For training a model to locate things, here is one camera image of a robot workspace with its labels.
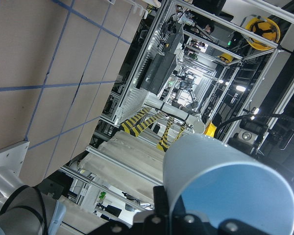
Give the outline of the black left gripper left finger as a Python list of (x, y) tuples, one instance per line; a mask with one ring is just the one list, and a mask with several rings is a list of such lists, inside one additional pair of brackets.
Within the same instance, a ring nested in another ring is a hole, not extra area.
[(153, 187), (154, 210), (156, 214), (166, 216), (170, 220), (186, 214), (186, 209), (182, 196), (171, 206), (169, 205), (167, 193), (163, 186)]

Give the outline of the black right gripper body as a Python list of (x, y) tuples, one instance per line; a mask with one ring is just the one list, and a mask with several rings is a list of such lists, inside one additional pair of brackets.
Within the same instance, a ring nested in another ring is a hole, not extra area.
[(279, 148), (284, 150), (294, 136), (294, 130), (289, 129), (281, 135), (269, 129), (268, 125), (263, 122), (255, 120), (255, 118), (256, 116), (254, 116), (254, 119), (252, 119), (252, 116), (239, 118), (241, 121), (239, 125), (241, 130), (228, 140), (228, 145), (247, 155), (253, 156), (257, 154), (261, 143), (265, 139), (265, 134), (270, 133), (274, 137), (277, 137), (278, 140), (281, 140)]

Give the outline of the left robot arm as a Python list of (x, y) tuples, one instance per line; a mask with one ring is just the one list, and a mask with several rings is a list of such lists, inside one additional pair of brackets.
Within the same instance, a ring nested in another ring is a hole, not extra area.
[[(198, 216), (183, 211), (169, 216), (163, 187), (154, 187), (156, 210), (131, 227), (116, 221), (104, 221), (91, 235), (252, 235), (250, 225), (236, 219), (222, 221), (216, 228)], [(3, 195), (0, 208), (0, 235), (54, 235), (60, 228), (66, 206), (43, 195), (38, 187), (18, 181), (18, 186)]]

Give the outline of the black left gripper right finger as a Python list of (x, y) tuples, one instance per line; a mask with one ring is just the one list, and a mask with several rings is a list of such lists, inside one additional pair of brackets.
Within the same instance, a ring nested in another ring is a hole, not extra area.
[(236, 220), (226, 219), (218, 226), (218, 235), (249, 235), (250, 229), (247, 224)]

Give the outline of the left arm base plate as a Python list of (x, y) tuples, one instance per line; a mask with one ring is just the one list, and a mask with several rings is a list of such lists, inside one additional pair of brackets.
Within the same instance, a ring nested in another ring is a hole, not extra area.
[(29, 141), (21, 141), (0, 149), (0, 167), (6, 167), (19, 176), (29, 144)]

